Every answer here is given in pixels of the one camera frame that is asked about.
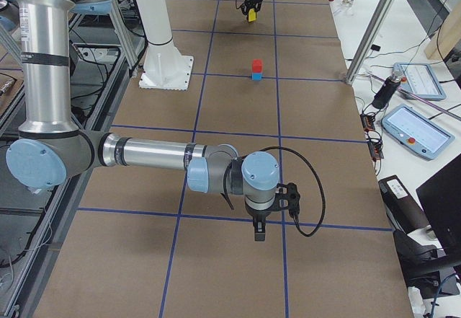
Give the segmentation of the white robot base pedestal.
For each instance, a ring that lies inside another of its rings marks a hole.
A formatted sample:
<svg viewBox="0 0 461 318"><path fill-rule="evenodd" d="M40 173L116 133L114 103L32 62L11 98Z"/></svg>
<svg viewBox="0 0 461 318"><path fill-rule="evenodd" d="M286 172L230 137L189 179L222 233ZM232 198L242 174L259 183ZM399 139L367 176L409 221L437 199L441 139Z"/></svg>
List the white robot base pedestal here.
<svg viewBox="0 0 461 318"><path fill-rule="evenodd" d="M166 0L136 0L148 42L139 86L143 89L186 90L194 58L174 44Z"/></svg>

